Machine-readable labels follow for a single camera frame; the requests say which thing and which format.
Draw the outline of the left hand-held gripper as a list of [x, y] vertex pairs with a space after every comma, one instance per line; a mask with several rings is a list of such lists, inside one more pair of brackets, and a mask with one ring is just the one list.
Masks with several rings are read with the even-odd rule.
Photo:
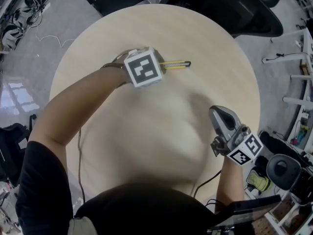
[[165, 69], [160, 53], [153, 47], [134, 48], [120, 53], [112, 62], [121, 65], [136, 88], [147, 87], [163, 80]]

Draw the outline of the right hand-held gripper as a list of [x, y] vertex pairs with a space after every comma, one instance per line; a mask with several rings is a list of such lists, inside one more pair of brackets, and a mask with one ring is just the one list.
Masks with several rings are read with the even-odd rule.
[[231, 109], [211, 106], [209, 117], [217, 134], [211, 143], [216, 157], [222, 155], [244, 166], [256, 159], [264, 148], [259, 137], [254, 135], [248, 126], [241, 125], [238, 116]]

